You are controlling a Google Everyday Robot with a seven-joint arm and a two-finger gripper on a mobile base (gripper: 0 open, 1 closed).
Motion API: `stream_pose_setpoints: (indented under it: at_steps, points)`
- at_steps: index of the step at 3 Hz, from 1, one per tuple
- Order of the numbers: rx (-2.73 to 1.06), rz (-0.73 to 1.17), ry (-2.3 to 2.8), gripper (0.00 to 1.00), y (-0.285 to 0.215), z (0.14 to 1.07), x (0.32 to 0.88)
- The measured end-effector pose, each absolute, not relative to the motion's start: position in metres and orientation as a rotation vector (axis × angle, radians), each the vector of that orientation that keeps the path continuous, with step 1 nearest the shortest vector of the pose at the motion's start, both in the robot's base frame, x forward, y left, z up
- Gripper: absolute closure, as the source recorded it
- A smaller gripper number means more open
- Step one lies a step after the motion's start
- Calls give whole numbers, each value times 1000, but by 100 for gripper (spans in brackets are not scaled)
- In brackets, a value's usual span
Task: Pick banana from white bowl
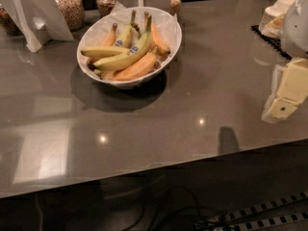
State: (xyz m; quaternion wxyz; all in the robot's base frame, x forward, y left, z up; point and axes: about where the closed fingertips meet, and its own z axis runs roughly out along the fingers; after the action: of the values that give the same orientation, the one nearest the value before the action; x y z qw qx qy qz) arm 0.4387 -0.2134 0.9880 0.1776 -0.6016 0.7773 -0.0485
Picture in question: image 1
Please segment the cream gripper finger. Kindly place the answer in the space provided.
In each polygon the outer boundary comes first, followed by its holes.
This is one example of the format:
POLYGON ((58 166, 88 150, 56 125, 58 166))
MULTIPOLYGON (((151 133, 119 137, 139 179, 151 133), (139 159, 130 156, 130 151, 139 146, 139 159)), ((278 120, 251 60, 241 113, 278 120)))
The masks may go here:
POLYGON ((277 64, 273 70, 271 78, 271 93, 266 101, 264 110, 262 112, 262 120, 264 122, 275 124, 279 122, 279 119, 270 114, 270 106, 273 104, 275 95, 278 91, 282 76, 284 72, 284 66, 277 64))
POLYGON ((308 60, 292 58, 282 68, 282 78, 269 105, 269 114, 287 119, 308 97, 308 60))

